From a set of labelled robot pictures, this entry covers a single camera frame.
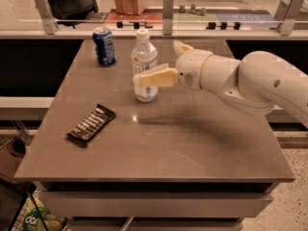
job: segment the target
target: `plastic bottle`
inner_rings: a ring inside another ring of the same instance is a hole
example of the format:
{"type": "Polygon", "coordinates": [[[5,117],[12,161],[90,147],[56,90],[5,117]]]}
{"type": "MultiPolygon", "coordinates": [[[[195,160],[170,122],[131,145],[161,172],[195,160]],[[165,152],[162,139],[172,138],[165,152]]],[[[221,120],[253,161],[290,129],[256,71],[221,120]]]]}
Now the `plastic bottle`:
{"type": "MultiPolygon", "coordinates": [[[[136,34],[137,43],[132,49],[133,74],[141,73],[157,65],[157,50],[149,41],[147,29],[139,29],[136,34]]],[[[134,85],[135,95],[142,102],[150,102],[157,96],[157,87],[140,87],[134,85]]]]}

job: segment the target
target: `soda can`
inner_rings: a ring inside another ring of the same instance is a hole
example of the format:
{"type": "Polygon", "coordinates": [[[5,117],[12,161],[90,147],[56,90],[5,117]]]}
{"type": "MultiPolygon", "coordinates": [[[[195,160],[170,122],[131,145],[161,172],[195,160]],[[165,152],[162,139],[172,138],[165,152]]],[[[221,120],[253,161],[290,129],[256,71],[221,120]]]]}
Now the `soda can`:
{"type": "Polygon", "coordinates": [[[99,27],[93,31],[98,62],[103,66],[116,63],[116,52],[112,32],[107,27],[99,27]]]}

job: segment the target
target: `bottle label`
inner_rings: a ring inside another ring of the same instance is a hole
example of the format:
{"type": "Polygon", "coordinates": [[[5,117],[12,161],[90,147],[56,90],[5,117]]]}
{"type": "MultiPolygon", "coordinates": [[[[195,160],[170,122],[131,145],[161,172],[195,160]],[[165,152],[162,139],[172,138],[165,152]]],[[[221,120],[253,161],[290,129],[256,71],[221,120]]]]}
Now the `bottle label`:
{"type": "MultiPolygon", "coordinates": [[[[157,66],[157,59],[151,63],[142,64],[139,62],[132,61],[133,74],[144,72],[145,70],[151,69],[157,66]]],[[[135,95],[140,96],[144,99],[151,98],[157,94],[157,87],[140,87],[135,85],[135,95]]]]}

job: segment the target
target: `clear plastic bottle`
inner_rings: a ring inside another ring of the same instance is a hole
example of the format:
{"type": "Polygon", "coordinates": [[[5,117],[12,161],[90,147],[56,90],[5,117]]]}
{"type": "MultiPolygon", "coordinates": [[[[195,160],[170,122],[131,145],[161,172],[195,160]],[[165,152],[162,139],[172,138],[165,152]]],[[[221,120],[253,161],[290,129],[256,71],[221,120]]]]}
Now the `clear plastic bottle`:
{"type": "MultiPolygon", "coordinates": [[[[157,65],[157,50],[149,41],[147,29],[139,29],[136,34],[137,43],[132,49],[133,74],[141,73],[157,65]]],[[[135,95],[142,102],[150,102],[157,96],[157,87],[140,87],[134,85],[135,95]]]]}

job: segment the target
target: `table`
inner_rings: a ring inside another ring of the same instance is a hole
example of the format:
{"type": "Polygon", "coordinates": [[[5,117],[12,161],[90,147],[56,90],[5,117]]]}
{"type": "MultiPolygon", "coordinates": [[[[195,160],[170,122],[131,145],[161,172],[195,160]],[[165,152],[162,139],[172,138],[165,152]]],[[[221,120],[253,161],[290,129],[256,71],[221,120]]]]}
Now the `table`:
{"type": "MultiPolygon", "coordinates": [[[[232,57],[224,40],[180,39],[232,57]]],[[[173,40],[152,40],[171,66],[173,40]]],[[[101,67],[84,40],[15,177],[34,181],[74,230],[117,230],[125,217],[137,220],[131,230],[240,230],[279,183],[295,179],[266,119],[181,86],[141,103],[132,85],[134,43],[115,38],[116,64],[101,67]],[[116,119],[87,148],[67,140],[97,103],[116,119]]]]}

